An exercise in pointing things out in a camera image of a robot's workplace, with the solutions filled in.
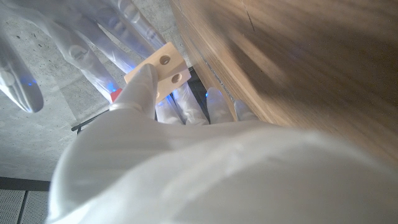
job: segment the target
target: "finger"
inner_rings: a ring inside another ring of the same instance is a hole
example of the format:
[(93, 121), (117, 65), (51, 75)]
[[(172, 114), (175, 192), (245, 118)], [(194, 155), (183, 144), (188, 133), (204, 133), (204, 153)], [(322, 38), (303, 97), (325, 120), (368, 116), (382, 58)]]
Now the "finger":
[(234, 107), (238, 121), (257, 121), (259, 119), (242, 100), (236, 100)]
[(43, 96), (32, 74), (0, 26), (0, 90), (28, 113), (43, 108)]
[(79, 68), (87, 80), (109, 102), (112, 102), (111, 94), (117, 91), (119, 86), (87, 43), (72, 31), (66, 30), (52, 21), (45, 22), (50, 36), (64, 59)]
[(184, 83), (181, 87), (174, 90), (173, 97), (181, 118), (186, 125), (209, 124), (188, 83)]
[(165, 124), (183, 124), (170, 95), (155, 106), (157, 121)]
[(156, 93), (156, 69), (151, 64), (145, 64), (124, 87), (109, 110), (132, 109), (155, 119)]
[(73, 26), (124, 73), (129, 73), (136, 67), (136, 63), (98, 27), (97, 23), (83, 17)]
[(223, 95), (216, 88), (207, 91), (207, 110), (209, 111), (210, 124), (233, 122), (234, 118), (226, 104)]
[(153, 48), (157, 50), (166, 44), (161, 34), (148, 22), (131, 0), (110, 0), (110, 2), (115, 10), (123, 15)]
[(91, 17), (97, 23), (141, 57), (147, 58), (155, 52), (155, 48), (123, 16), (119, 16), (112, 7), (98, 7), (95, 3), (91, 4), (90, 7)]

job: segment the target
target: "white fabric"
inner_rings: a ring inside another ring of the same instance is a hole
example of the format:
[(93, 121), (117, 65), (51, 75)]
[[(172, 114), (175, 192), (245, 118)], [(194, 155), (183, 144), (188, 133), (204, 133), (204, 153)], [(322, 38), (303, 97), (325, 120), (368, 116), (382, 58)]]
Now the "white fabric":
[[(398, 220), (396, 166), (340, 139), (256, 121), (243, 102), (236, 112), (250, 121), (156, 122), (153, 71), (144, 66), (115, 102), (140, 107), (116, 106), (65, 150), (47, 223)], [(136, 88), (150, 91), (129, 94)]]

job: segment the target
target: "wooden board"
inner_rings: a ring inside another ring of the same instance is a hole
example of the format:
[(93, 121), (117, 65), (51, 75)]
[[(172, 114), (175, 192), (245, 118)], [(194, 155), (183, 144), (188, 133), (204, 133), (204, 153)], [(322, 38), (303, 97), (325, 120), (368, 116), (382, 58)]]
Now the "wooden board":
[(204, 86), (398, 162), (398, 3), (170, 0)]

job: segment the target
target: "white glove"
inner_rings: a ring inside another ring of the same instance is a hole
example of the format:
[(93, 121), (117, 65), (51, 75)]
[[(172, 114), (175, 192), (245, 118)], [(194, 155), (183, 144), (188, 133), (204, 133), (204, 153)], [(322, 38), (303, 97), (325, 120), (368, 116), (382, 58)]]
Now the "white glove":
[(184, 87), (175, 106), (156, 106), (172, 124), (159, 123), (155, 93), (156, 70), (145, 65), (65, 150), (47, 223), (396, 223), (397, 167), (324, 134), (258, 121), (241, 101), (238, 119), (254, 121), (229, 122), (215, 89), (211, 125), (189, 125), (207, 121)]
[[(165, 44), (131, 0), (0, 0), (0, 22), (8, 14), (24, 18), (53, 38), (65, 60), (79, 68), (109, 102), (118, 84), (86, 42), (125, 73), (136, 63), (98, 24), (144, 58)], [(0, 49), (0, 89), (23, 110), (37, 112), (43, 107), (39, 86), (1, 25)]]

